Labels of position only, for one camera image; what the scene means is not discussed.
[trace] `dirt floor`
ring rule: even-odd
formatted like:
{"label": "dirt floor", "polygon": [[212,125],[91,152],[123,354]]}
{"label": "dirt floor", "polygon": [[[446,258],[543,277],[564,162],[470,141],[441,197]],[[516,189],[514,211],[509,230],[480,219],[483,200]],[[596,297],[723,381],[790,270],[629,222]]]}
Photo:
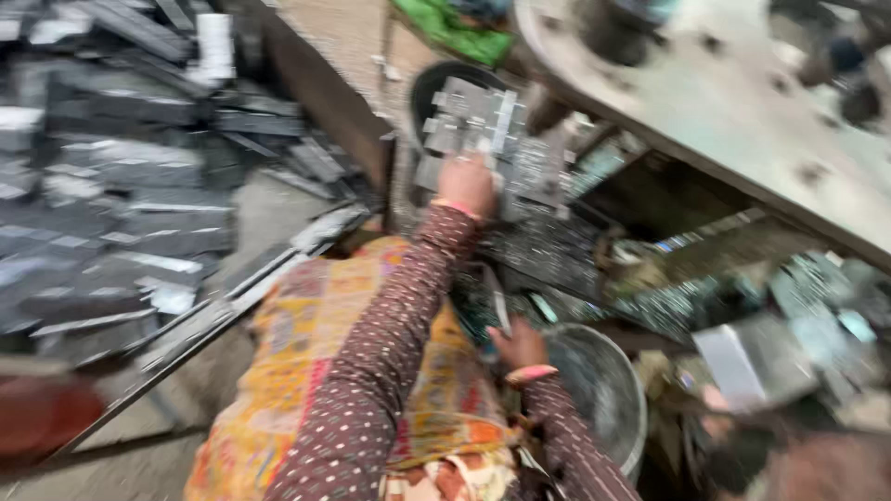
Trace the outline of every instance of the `dirt floor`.
{"label": "dirt floor", "polygon": [[[388,85],[385,99],[378,88],[378,67],[372,57],[380,50],[383,1],[282,0],[282,7],[313,43],[366,95],[372,106],[405,128],[409,122],[405,92],[412,75],[436,60],[409,31],[396,27],[392,62],[401,81]],[[256,174],[237,198],[241,206],[240,248],[224,262],[220,274],[232,273],[267,245],[297,233],[315,214],[320,202],[283,188]],[[228,405],[235,383],[247,369],[253,347],[244,327],[232,329],[158,389],[182,421],[207,423]],[[112,421],[91,443],[163,431],[169,420],[144,398]],[[111,460],[0,486],[3,501],[176,501],[192,469],[202,438],[182,439]]]}

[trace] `yellow patterned fabric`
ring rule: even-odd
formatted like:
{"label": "yellow patterned fabric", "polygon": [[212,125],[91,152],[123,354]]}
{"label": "yellow patterned fabric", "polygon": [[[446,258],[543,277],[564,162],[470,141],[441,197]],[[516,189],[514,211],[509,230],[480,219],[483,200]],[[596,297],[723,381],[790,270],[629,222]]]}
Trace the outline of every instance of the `yellow patterned fabric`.
{"label": "yellow patterned fabric", "polygon": [[[235,402],[220,413],[196,453],[185,499],[263,497],[331,359],[407,245],[385,237],[350,259],[308,261],[269,292],[254,317],[257,354],[239,380]],[[398,477],[448,456],[476,455],[469,463],[485,471],[474,478],[492,481],[485,489],[473,486],[475,498],[501,496],[513,474],[506,448],[511,434],[495,390],[447,304],[430,327],[405,411],[388,460],[389,475]]]}

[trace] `woman's right arm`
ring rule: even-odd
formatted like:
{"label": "woman's right arm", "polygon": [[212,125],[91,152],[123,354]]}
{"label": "woman's right arm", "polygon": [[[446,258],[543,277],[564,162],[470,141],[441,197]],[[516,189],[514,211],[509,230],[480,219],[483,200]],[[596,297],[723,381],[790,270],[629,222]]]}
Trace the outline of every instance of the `woman's right arm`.
{"label": "woman's right arm", "polygon": [[[490,328],[502,360],[512,369],[548,363],[544,340],[525,320],[511,322],[512,339]],[[520,396],[527,418],[544,432],[544,452],[548,473],[560,484],[567,499],[628,501],[639,500],[634,486],[594,443],[563,388],[557,373],[520,384]],[[520,487],[511,486],[508,499],[529,499]]]}

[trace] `woman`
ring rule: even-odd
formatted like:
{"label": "woman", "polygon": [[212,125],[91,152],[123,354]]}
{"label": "woman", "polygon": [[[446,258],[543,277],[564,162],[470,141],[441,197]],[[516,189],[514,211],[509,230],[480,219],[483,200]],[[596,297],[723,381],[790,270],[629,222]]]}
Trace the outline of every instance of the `woman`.
{"label": "woman", "polygon": [[[480,158],[449,162],[439,178],[439,195],[401,264],[331,361],[266,499],[378,499],[384,490],[388,453],[424,358],[430,322],[459,261],[469,256],[481,223],[495,207],[492,174]],[[556,369],[547,365],[539,334],[522,322],[512,327],[510,340],[498,329],[490,334],[513,369],[508,381],[520,389],[527,417],[544,430],[547,469],[563,494],[569,499],[637,499],[618,468],[595,447]],[[525,480],[521,473],[504,497],[536,498]],[[445,485],[437,487],[448,497]]]}

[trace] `woman's left arm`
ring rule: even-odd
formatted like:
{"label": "woman's left arm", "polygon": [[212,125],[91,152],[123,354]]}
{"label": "woman's left arm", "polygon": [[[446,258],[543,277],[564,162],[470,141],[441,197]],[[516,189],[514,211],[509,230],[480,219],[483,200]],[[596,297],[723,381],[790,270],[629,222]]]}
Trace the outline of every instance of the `woman's left arm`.
{"label": "woman's left arm", "polygon": [[[440,193],[449,191],[444,177],[472,185],[474,176],[484,175],[468,169],[485,168],[481,166],[453,162],[440,177]],[[484,180],[491,193],[488,172]],[[485,207],[457,205],[469,206],[470,213]],[[267,500],[378,498],[396,420],[420,369],[430,321],[477,231],[476,221],[465,211],[429,208],[414,245],[359,317],[316,389],[298,438],[266,492]]]}

